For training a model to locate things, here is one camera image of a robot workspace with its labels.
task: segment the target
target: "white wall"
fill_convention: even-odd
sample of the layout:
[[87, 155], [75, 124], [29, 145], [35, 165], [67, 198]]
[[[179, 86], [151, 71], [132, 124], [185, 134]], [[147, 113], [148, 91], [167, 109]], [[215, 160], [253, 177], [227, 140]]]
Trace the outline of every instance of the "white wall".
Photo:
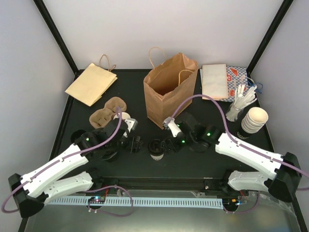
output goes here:
[[[309, 172], [309, 27], [308, 0], [294, 1], [253, 71], [264, 84], [260, 103], [269, 114], [267, 124], [276, 152], [298, 156]], [[303, 178], [301, 187], [308, 187]], [[309, 227], [309, 192], [298, 192]]]
[[[0, 202], [7, 178], [45, 163], [63, 114], [73, 72], [31, 0], [0, 7]], [[13, 200], [7, 209], [15, 209]], [[16, 232], [19, 213], [0, 212], [0, 231]]]
[[[282, 0], [44, 0], [78, 68], [103, 53], [120, 69], [151, 68], [148, 50], [199, 64], [249, 65]], [[153, 53], [154, 63], [164, 61]]]

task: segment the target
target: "flat paper bag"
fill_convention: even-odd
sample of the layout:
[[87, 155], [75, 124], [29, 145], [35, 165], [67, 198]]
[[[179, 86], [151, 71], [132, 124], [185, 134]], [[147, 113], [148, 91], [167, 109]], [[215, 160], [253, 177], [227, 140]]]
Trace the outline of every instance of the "flat paper bag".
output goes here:
[[65, 92], [91, 106], [115, 80], [117, 80], [116, 74], [91, 63]]
[[[179, 75], [182, 70], [190, 72]], [[178, 53], [152, 69], [144, 78], [147, 116], [161, 129], [163, 121], [171, 116], [186, 98], [193, 95], [197, 71], [195, 60]], [[188, 101], [177, 115], [191, 102], [192, 100]]]
[[214, 99], [227, 98], [226, 65], [203, 65], [202, 72], [202, 93]]

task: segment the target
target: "paper bag handle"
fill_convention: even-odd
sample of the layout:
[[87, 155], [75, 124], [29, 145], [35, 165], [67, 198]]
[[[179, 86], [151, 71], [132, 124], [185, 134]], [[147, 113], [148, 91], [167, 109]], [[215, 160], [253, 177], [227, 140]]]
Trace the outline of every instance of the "paper bag handle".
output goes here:
[[164, 57], [165, 57], [165, 60], [167, 60], [166, 55], [165, 55], [165, 52], [164, 52], [164, 50], [163, 50], [162, 48], [160, 48], [160, 47], [152, 47], [152, 48], [150, 48], [149, 51], [148, 51], [148, 57], [149, 57], [150, 63], [151, 63], [151, 65], [153, 66], [153, 68], [155, 68], [155, 66], [154, 66], [154, 64], [153, 64], [153, 61], [151, 60], [150, 52], [151, 52], [151, 50], [153, 50], [154, 48], [160, 49], [161, 52], [163, 53]]
[[107, 56], [106, 54], [103, 54], [103, 55], [101, 56], [98, 66], [101, 67], [101, 60], [102, 60], [103, 57], [106, 57], [106, 59], [107, 59], [107, 63], [108, 63], [108, 70], [107, 70], [107, 71], [110, 72], [110, 71], [114, 70], [114, 69], [116, 68], [116, 65], [114, 64], [114, 65], [111, 67], [111, 65], [110, 65], [110, 59], [108, 58], [108, 56]]
[[183, 71], [189, 71], [189, 72], [193, 73], [193, 71], [191, 71], [191, 70], [181, 70], [178, 74], [178, 86], [180, 85], [180, 74], [182, 74]]

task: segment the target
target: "black frame pole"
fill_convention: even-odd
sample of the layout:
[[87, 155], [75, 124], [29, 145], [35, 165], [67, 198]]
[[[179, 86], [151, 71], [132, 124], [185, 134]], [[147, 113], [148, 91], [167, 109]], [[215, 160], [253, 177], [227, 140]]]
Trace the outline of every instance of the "black frame pole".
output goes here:
[[34, 3], [36, 4], [37, 8], [39, 9], [43, 19], [45, 20], [48, 28], [50, 29], [51, 33], [53, 34], [57, 44], [59, 45], [64, 57], [67, 59], [67, 62], [69, 63], [73, 73], [76, 75], [78, 73], [78, 68], [66, 46], [64, 43], [52, 17], [50, 16], [43, 0], [33, 0]]
[[281, 23], [282, 19], [284, 18], [286, 12], [290, 8], [293, 0], [284, 0], [281, 4], [276, 16], [272, 20], [264, 38], [262, 39], [262, 42], [260, 43], [259, 47], [257, 48], [257, 51], [255, 52], [255, 55], [253, 56], [248, 68], [247, 72], [249, 74], [252, 73], [253, 69], [255, 68], [256, 64], [258, 63], [259, 59], [261, 58], [264, 50], [266, 49], [269, 41], [271, 40], [272, 36], [275, 34], [279, 24]]

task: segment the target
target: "white robotic arm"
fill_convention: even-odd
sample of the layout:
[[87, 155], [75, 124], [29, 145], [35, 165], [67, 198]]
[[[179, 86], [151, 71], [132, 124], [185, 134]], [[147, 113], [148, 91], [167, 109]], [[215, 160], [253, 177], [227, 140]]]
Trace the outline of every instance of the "white robotic arm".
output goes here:
[[97, 150], [93, 150], [82, 154], [71, 154], [105, 141], [114, 132], [117, 123], [116, 119], [103, 129], [82, 134], [67, 150], [33, 172], [23, 176], [18, 174], [10, 176], [9, 184], [12, 191], [27, 182], [14, 194], [14, 200], [21, 217], [28, 218], [38, 213], [46, 204], [56, 198], [91, 189], [94, 182], [99, 181], [97, 172], [93, 170], [86, 170], [79, 175], [59, 179], [93, 159], [108, 160], [114, 157], [120, 147], [126, 144], [128, 134], [136, 128], [137, 121], [135, 119], [128, 118], [121, 122], [118, 133], [108, 143], [107, 152], [103, 146], [99, 148], [100, 152], [98, 153], [96, 153]]
[[[201, 126], [190, 114], [185, 112], [177, 119], [177, 122], [175, 122], [175, 119], [169, 117], [163, 124], [165, 128], [171, 131], [176, 142], [177, 138], [181, 137], [185, 139], [185, 143], [183, 143], [185, 145], [202, 143], [205, 146], [206, 143], [207, 146], [205, 147], [208, 147], [214, 144], [217, 153], [237, 159], [257, 170], [257, 172], [244, 173], [237, 170], [231, 172], [227, 184], [232, 189], [268, 191], [279, 200], [285, 202], [293, 200], [301, 175], [279, 162], [274, 162], [272, 159], [284, 161], [299, 168], [295, 155], [287, 153], [283, 156], [265, 151], [232, 135], [232, 138], [237, 142], [235, 143], [226, 133], [220, 132], [215, 127]], [[252, 152], [239, 144], [271, 157], [271, 159]]]

